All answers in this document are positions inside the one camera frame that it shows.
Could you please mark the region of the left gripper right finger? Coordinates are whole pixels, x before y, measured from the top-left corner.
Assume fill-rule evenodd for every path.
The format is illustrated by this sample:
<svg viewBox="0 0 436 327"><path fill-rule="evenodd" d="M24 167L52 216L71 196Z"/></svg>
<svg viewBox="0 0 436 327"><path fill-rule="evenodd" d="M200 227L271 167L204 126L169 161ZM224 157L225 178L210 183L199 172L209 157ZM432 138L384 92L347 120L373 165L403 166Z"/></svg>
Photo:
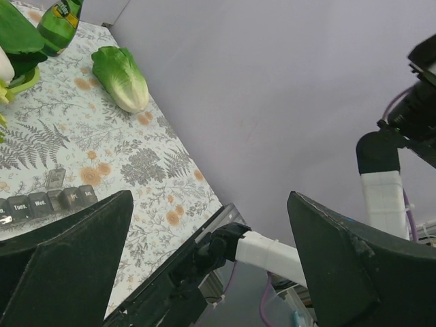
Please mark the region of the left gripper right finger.
<svg viewBox="0 0 436 327"><path fill-rule="evenodd" d="M435 325L435 248L295 191L287 211L319 326Z"/></svg>

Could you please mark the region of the grey weekly pill organizer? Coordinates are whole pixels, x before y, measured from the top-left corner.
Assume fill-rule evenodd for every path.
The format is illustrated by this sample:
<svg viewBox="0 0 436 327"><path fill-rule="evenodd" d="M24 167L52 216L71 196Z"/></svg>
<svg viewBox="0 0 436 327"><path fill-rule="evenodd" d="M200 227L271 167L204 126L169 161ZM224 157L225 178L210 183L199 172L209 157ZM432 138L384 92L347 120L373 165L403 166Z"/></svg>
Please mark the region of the grey weekly pill organizer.
<svg viewBox="0 0 436 327"><path fill-rule="evenodd" d="M32 183L20 181L18 189L1 181L1 227L24 223L86 208L98 202L93 186L65 184L66 170L50 170L43 177L34 176Z"/></svg>

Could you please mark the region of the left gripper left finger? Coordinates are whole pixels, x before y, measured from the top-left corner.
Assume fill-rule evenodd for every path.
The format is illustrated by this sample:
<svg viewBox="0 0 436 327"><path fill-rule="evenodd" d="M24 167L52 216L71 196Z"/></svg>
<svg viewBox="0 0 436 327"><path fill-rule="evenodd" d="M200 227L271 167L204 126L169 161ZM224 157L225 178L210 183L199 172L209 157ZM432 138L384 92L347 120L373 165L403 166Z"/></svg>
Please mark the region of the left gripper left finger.
<svg viewBox="0 0 436 327"><path fill-rule="evenodd" d="M1 241L1 325L102 326L133 209L118 191Z"/></svg>

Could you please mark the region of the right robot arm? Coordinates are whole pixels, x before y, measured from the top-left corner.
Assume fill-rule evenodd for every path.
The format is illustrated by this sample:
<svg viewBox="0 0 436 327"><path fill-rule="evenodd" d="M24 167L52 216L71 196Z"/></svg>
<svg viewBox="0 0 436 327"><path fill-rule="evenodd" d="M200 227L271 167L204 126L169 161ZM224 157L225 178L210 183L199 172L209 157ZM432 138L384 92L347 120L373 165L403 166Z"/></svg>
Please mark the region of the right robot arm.
<svg viewBox="0 0 436 327"><path fill-rule="evenodd" d="M418 81L398 94L385 109L378 131L365 134L356 145L360 182L371 227L393 236L416 237L403 188L398 150L408 148L435 165L435 37L419 43L408 55ZM226 261L244 262L306 286L302 250L229 223L209 235L190 255L188 272L203 277Z"/></svg>

